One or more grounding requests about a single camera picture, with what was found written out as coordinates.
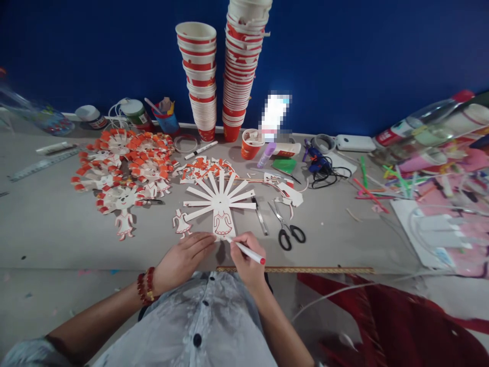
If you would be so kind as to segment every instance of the gray table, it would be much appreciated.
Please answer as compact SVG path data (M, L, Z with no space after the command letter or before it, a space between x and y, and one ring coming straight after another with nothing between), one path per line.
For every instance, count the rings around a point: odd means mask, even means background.
M77 157L69 158L21 181L10 183L7 175L42 159L35 149L56 142L93 142L98 132L76 130L69 138L56 138L14 121L16 134L0 129L0 267L46 269L121 269L141 270L155 265L166 251L177 243L180 235L172 228L175 209L185 212L199 208L183 208L186 200L200 200L186 193L188 185L172 183L171 194L163 198L163 206L133 207L134 238L119 242L114 226L115 214L102 215L95 206L94 193L78 193L70 184L80 166ZM228 159L241 177L256 162L244 161L240 143L224 143L206 151L205 155ZM180 154L175 154L181 163ZM299 161L297 177L306 181L307 164ZM369 173L375 168L368 164ZM253 231L267 251L267 265L280 268L372 267L379 273L412 273L419 261L394 214L372 211L369 200L355 200L357 190L348 182L332 187L307 190L304 203L294 210L291 221L307 236L305 244L293 242L291 251L278 245L279 221L267 201L278 196L273 188L251 183L261 204L270 235L265 237L255 211L233 209L236 232ZM288 220L288 207L280 204ZM361 223L346 211L349 208ZM192 231L211 231L212 212L194 220ZM201 268L233 266L227 243L218 249Z

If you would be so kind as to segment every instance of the jar lid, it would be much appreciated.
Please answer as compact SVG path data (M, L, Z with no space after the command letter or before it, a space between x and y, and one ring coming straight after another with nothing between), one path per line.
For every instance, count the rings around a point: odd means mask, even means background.
M143 109L143 103L137 99L126 99L126 103L121 103L121 110L127 116L139 115Z
M76 109L75 115L80 118L81 121L93 121L100 117L100 111L90 104L81 106Z

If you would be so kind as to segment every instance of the person's left hand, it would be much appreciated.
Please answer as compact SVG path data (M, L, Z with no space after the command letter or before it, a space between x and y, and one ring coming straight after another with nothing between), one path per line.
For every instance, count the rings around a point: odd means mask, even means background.
M200 262L215 249L212 233L196 232L173 246L153 275L153 293L160 296L190 279Z

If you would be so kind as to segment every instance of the purple glue stick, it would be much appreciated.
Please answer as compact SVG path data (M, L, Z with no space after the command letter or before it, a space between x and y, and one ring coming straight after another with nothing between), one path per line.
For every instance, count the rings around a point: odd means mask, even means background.
M268 143L268 145L265 148L265 151L263 152L263 155L261 156L260 160L257 163L258 168L263 168L265 167L266 161L268 161L271 157L271 155L274 153L275 149L277 147L277 143Z

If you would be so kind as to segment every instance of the shirt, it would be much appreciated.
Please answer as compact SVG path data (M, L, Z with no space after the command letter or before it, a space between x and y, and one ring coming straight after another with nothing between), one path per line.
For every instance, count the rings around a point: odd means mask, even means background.
M15 345L2 366L71 366L44 338ZM277 366L258 309L237 274L195 272L163 294L93 366Z

